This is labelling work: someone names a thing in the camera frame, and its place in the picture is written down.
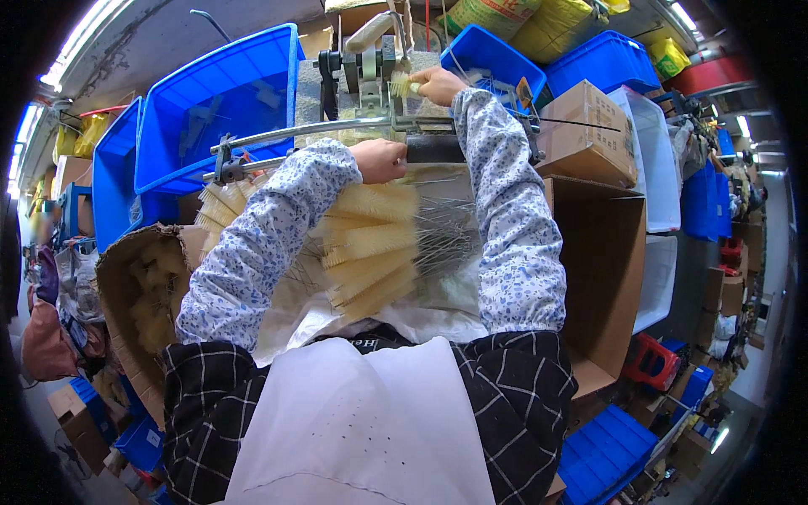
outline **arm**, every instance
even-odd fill
[[[566,316],[562,237],[544,184],[528,163],[524,130],[485,90],[464,89],[452,108],[485,241],[480,319],[492,334],[560,331]]]
[[[306,232],[343,187],[361,182],[354,156],[337,141],[324,139],[289,157],[191,275],[178,341],[221,340],[252,352],[272,290]]]

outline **worker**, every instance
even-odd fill
[[[578,389],[558,335],[561,234],[524,130],[499,101],[440,68],[411,78],[454,113],[485,240],[490,336],[412,346],[379,325],[256,368],[272,290],[306,232],[348,184],[406,171],[406,145],[386,140],[297,151],[194,271],[181,343],[162,353],[176,503],[539,503],[549,489]]]

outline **plaid shirt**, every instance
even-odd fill
[[[358,334],[360,352],[406,345],[389,325]],[[369,346],[374,339],[383,345]],[[452,343],[474,410],[497,503],[539,503],[558,467],[570,400],[578,390],[557,333],[499,333]],[[228,342],[177,344],[166,363],[163,460],[175,503],[225,498],[270,367]]]

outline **yellow sack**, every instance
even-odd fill
[[[109,114],[90,114],[82,119],[82,135],[73,146],[73,156],[92,159],[93,150],[107,131]]]
[[[623,14],[624,12],[628,12],[631,8],[631,3],[629,0],[600,0],[602,3],[605,3],[608,7],[608,13],[611,16],[615,14]]]
[[[59,125],[59,133],[56,135],[56,143],[53,145],[53,164],[59,164],[59,157],[62,155],[73,156],[73,149],[76,144],[78,134],[75,130]]]
[[[666,81],[690,65],[690,58],[673,39],[661,40],[649,47],[651,62]]]
[[[583,0],[544,0],[510,44],[528,59],[548,65],[578,45],[595,22]]]
[[[536,12],[542,0],[460,0],[446,13],[448,32],[458,35],[463,28],[477,24],[508,42],[525,21]],[[444,26],[443,15],[437,22]]]

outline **blue plastic crate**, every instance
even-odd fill
[[[120,376],[120,383],[124,387],[124,391],[126,391],[127,398],[129,398],[129,414],[135,419],[139,418],[146,412],[145,405],[143,405],[143,402],[141,402],[141,399],[137,396],[137,393],[135,393],[135,389],[132,387],[132,382],[129,381],[129,377],[125,375]]]
[[[680,402],[688,407],[698,406],[701,403],[701,399],[704,398],[709,383],[712,379],[713,370],[707,367],[696,368],[696,370],[694,370],[690,376],[688,384],[684,387],[684,392],[682,393]],[[684,409],[680,406],[676,407],[676,410],[673,411],[671,421],[676,423],[683,414]]]
[[[137,128],[143,99],[135,98],[103,134],[93,153],[93,220],[99,253],[124,234],[160,221],[172,224],[179,217],[173,195],[149,191],[135,193]],[[133,213],[135,199],[139,212]]]
[[[135,468],[144,472],[152,472],[162,457],[163,436],[164,434],[157,428],[154,419],[145,414],[126,428],[126,431],[116,440],[115,448]]]
[[[115,424],[107,415],[107,406],[101,396],[84,377],[75,377],[70,381],[70,386],[84,402],[84,405],[87,406],[87,411],[90,412],[93,423],[95,423],[95,427],[98,428],[104,441],[107,445],[111,445],[118,433],[115,431]]]
[[[682,230],[698,240],[718,241],[718,194],[715,169],[709,160],[682,186]]]
[[[494,80],[512,86],[519,84],[519,80],[524,77],[528,81],[534,101],[539,97],[547,82],[545,73],[528,58],[476,24],[465,27],[449,47],[440,54],[440,66],[452,70],[457,66],[452,55],[449,54],[449,48],[466,72],[470,69],[488,69]],[[488,91],[496,95],[503,94],[500,90],[489,89]],[[520,112],[527,112],[520,104],[517,104],[517,107]]]
[[[210,147],[220,137],[293,126],[303,59],[297,25],[286,23],[211,51],[155,84],[137,141],[135,191],[199,191],[202,174],[214,169]],[[258,160],[275,158],[293,143],[290,137],[248,150]],[[236,156],[242,152],[234,149]]]
[[[723,172],[715,174],[716,200],[718,201],[718,236],[732,237],[732,215],[730,214],[729,179]]]
[[[545,73],[556,98],[583,79],[604,93],[624,84],[641,94],[661,86],[642,44],[611,30],[558,58]]]
[[[614,405],[564,440],[565,505],[600,505],[636,477],[659,439]]]
[[[732,145],[732,136],[730,132],[724,128],[716,128],[718,135],[718,148],[721,150],[721,155],[735,154],[735,146]]]

